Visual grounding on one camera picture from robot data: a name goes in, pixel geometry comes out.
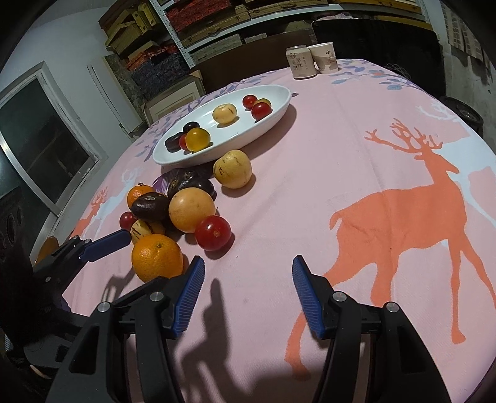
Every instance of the red cherry tomato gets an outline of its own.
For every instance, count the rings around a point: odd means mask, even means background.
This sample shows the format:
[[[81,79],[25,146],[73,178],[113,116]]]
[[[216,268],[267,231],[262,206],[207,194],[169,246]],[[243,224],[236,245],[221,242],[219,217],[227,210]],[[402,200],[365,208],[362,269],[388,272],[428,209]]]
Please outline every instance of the red cherry tomato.
[[[198,245],[206,251],[217,251],[231,239],[231,226],[218,215],[204,219],[194,232]]]
[[[130,211],[126,211],[121,215],[119,218],[119,225],[121,226],[122,229],[125,229],[126,231],[130,231],[132,225],[137,221],[138,219],[134,216],[133,213]]]
[[[255,120],[263,119],[271,112],[272,108],[265,102],[259,102],[258,104],[253,105],[253,108],[251,109],[251,115]]]
[[[243,106],[247,109],[251,109],[256,102],[256,96],[247,95],[243,98]]]
[[[179,147],[184,151],[188,151],[188,148],[186,147],[186,134],[182,135],[179,139]]]

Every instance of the yellow fruit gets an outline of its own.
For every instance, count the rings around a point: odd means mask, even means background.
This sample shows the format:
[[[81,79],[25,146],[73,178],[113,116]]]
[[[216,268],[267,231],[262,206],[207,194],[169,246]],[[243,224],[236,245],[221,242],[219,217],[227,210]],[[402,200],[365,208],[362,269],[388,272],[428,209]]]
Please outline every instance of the yellow fruit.
[[[136,242],[131,262],[143,282],[158,276],[175,277],[183,273],[183,254],[177,243],[165,235],[154,234]]]
[[[174,226],[185,233],[193,233],[206,217],[215,214],[215,204],[210,195],[198,188],[177,192],[169,204],[169,217]]]
[[[165,235],[165,228],[160,222],[146,222],[137,220],[129,231],[131,233],[131,241],[136,244],[138,239],[152,234]]]
[[[194,128],[187,132],[186,147],[189,151],[197,152],[207,148],[210,144],[210,134],[202,128]]]
[[[267,98],[257,99],[253,104],[256,105],[260,102],[265,102],[268,106],[270,106],[272,108],[272,104],[270,103],[270,101]]]
[[[226,188],[242,188],[251,178],[251,162],[242,151],[226,152],[215,161],[214,176]]]
[[[238,111],[233,104],[223,104],[214,109],[212,117],[217,123],[225,125],[231,123],[237,114]]]
[[[154,192],[151,186],[138,183],[136,186],[132,187],[127,194],[127,207],[131,209],[132,204],[138,197],[150,192]]]

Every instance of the table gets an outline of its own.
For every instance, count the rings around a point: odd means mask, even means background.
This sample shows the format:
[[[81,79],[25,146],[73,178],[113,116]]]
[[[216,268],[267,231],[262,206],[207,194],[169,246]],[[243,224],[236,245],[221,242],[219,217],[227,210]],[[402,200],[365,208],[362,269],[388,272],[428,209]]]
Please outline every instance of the table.
[[[326,345],[313,339],[291,278],[310,269],[360,303],[398,302],[431,352],[453,403],[496,356],[496,157],[452,111],[408,80],[363,60],[336,74],[251,77],[163,117],[129,147],[78,222],[97,239],[119,228],[137,182],[165,191],[151,158],[162,134],[200,104],[259,84],[292,92],[283,119],[244,148],[254,178],[214,181],[235,234],[223,254],[179,240],[206,276],[188,330],[171,343],[187,402],[310,402]],[[129,246],[88,264],[64,294],[89,315],[141,281]]]

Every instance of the shelf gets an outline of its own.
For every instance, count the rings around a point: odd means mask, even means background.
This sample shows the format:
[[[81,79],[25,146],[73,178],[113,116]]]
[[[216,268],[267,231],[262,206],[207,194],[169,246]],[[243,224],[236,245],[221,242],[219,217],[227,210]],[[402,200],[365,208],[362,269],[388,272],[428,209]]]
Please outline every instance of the shelf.
[[[162,7],[167,7],[168,4],[174,4],[173,0],[167,2],[164,6]],[[261,22],[265,21],[270,21],[272,19],[276,18],[282,18],[282,17],[287,17],[290,15],[297,15],[297,14],[305,14],[305,13],[311,13],[311,12],[322,12],[322,11],[372,11],[372,12],[381,12],[381,13],[387,13],[387,14],[395,14],[395,15],[400,15],[403,17],[408,17],[408,18],[413,18],[417,19],[420,21],[425,21],[424,17],[421,14],[417,14],[414,12],[410,11],[405,11],[397,8],[392,8],[392,7],[384,7],[380,5],[371,5],[371,4],[327,4],[327,5],[315,5],[311,7],[303,7],[303,8],[297,8],[294,10],[287,10],[287,11],[280,11],[280,12],[275,12],[272,14],[268,15],[263,15],[262,17],[257,17],[257,18],[252,18],[249,21],[242,22],[237,25],[233,25],[232,27],[226,28],[222,31],[219,31],[213,35],[210,35],[209,37],[202,39],[188,47],[186,47],[186,50],[188,52],[192,52],[197,48],[200,48],[202,46],[208,45],[210,42],[213,42],[217,39],[220,39],[226,35],[232,34],[233,32],[239,31],[240,29],[244,29],[247,27],[250,27],[255,24],[259,24]]]

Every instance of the white oval plate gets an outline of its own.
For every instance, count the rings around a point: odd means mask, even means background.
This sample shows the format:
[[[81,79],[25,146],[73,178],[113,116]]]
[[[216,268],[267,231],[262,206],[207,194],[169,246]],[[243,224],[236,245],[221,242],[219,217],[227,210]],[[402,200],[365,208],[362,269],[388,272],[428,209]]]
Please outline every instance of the white oval plate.
[[[272,104],[272,113],[258,122],[242,103],[243,98],[250,94],[258,99],[267,98]],[[274,127],[286,113],[290,100],[291,91],[282,85],[256,85],[221,95],[196,108],[167,130],[153,150],[153,159],[157,164],[171,169],[200,165],[218,159],[228,151],[244,147]],[[212,118],[213,110],[222,104],[233,104],[238,110],[239,119],[226,127],[219,127]],[[198,152],[169,152],[165,147],[165,140],[182,132],[183,126],[188,122],[198,122],[201,128],[206,129],[210,133],[212,144]]]

